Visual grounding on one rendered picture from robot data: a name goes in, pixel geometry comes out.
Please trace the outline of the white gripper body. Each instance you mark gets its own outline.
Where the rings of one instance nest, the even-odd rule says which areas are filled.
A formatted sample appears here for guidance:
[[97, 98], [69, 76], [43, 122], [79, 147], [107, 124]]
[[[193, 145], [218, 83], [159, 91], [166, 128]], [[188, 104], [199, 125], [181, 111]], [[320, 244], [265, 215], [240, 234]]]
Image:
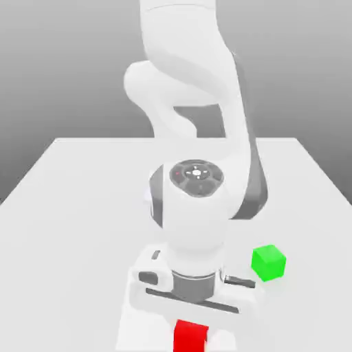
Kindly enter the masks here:
[[263, 324], [263, 292], [256, 288], [224, 285], [220, 292], [202, 302], [186, 302], [171, 293], [134, 283], [130, 302], [142, 311], [221, 328]]

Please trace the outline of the small red cube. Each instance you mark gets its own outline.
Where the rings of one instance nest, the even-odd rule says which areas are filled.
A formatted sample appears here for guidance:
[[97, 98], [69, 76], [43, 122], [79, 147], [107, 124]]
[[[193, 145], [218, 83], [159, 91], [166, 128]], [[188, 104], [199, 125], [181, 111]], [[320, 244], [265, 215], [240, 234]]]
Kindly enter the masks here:
[[209, 327], [178, 320], [174, 328], [173, 352], [205, 352]]

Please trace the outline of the small green cube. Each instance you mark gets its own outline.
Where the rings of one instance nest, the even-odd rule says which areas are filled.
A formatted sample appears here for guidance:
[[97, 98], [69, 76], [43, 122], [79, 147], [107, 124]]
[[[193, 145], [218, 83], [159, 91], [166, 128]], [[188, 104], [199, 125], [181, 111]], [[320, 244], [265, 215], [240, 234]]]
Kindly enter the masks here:
[[275, 245], [265, 245], [253, 249], [251, 268], [263, 282], [267, 282], [284, 275], [286, 260]]

